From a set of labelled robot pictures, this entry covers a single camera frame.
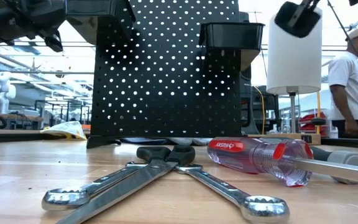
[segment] white t-shirt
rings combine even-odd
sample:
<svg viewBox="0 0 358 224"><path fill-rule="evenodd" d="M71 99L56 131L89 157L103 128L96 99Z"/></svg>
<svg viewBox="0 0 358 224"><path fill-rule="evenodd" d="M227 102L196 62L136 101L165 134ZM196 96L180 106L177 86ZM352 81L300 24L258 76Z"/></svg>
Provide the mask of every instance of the white t-shirt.
<svg viewBox="0 0 358 224"><path fill-rule="evenodd" d="M335 57L328 67L328 84L342 85L347 93L347 104L354 119L358 119L358 60L350 53ZM337 109L331 96L331 120L344 120L342 113Z"/></svg>

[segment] lamp stand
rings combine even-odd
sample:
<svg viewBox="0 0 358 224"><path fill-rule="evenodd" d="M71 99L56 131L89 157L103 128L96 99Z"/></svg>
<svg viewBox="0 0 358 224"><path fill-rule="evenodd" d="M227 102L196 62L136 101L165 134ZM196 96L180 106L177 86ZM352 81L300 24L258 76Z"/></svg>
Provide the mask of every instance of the lamp stand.
<svg viewBox="0 0 358 224"><path fill-rule="evenodd" d="M291 133L296 133L295 95L296 95L295 92L290 93L290 99L291 99Z"/></svg>

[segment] plastic bag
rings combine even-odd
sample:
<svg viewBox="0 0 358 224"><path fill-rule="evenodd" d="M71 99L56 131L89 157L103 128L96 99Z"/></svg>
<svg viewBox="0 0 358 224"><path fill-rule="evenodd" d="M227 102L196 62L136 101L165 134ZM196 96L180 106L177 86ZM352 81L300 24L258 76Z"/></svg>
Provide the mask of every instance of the plastic bag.
<svg viewBox="0 0 358 224"><path fill-rule="evenodd" d="M56 124L51 128L45 128L42 134L52 134L57 136L66 136L66 139L86 140L82 125L78 121L68 121Z"/></svg>

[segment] metal pegboard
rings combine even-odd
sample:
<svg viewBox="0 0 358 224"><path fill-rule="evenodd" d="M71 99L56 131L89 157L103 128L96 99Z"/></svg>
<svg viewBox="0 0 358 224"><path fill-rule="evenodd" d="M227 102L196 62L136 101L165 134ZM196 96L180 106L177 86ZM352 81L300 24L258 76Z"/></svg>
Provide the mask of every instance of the metal pegboard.
<svg viewBox="0 0 358 224"><path fill-rule="evenodd" d="M131 43L96 48L91 134L240 136L239 72L202 71L198 46L201 23L239 20L237 1L131 4ZM98 41L114 27L103 32Z"/></svg>

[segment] scissors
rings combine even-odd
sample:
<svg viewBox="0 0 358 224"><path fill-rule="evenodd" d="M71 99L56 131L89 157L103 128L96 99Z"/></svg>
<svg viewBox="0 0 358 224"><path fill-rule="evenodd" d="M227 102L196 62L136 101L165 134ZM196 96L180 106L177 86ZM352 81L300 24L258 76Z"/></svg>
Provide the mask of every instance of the scissors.
<svg viewBox="0 0 358 224"><path fill-rule="evenodd" d="M140 147L136 151L136 156L147 161L145 167L92 198L89 203L72 211L57 224L83 223L167 174L177 165L191 164L195 155L196 152L191 146L177 145L172 151L167 147Z"/></svg>

